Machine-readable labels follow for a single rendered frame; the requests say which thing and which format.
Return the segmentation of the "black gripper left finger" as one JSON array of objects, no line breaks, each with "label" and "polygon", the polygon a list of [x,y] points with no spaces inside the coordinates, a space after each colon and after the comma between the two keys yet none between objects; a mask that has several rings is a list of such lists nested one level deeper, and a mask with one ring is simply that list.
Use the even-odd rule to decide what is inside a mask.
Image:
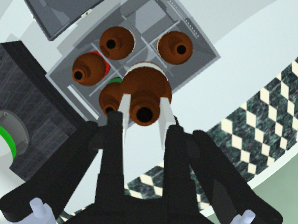
[{"label": "black gripper left finger", "polygon": [[130,97],[123,94],[118,111],[107,113],[107,125],[82,123],[30,180],[0,198],[9,224],[56,224],[100,149],[91,224],[127,224],[123,147]]}]

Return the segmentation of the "grey divided crate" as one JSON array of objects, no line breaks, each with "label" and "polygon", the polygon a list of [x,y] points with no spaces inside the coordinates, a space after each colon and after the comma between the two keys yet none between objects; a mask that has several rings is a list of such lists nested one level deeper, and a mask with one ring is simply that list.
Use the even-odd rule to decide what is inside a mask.
[{"label": "grey divided crate", "polygon": [[[99,46],[104,31],[114,26],[129,29],[136,38],[135,49],[122,60],[108,59],[101,53]],[[192,41],[193,54],[183,64],[169,64],[157,52],[158,39],[170,31],[183,32]],[[155,39],[152,40],[153,38]],[[95,49],[111,66],[110,71],[97,84],[82,86],[72,79],[73,63],[80,55],[95,51]],[[132,65],[144,61],[157,64],[166,75],[173,95],[220,58],[221,56],[211,41],[179,0],[122,0],[88,29],[45,76],[85,121],[95,121],[98,126],[105,126],[107,116],[99,105],[99,95],[111,79],[115,77],[123,79]],[[100,84],[102,81],[104,82]],[[76,98],[67,88],[68,86],[71,86],[99,116],[98,119]]]}]

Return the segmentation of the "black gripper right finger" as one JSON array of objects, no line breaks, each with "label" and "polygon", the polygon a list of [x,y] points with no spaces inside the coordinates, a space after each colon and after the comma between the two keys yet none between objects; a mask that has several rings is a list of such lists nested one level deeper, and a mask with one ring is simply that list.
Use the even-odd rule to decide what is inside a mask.
[{"label": "black gripper right finger", "polygon": [[190,166],[220,224],[282,224],[282,215],[255,194],[205,131],[184,132],[168,98],[161,97],[158,123],[167,224],[203,224]]}]

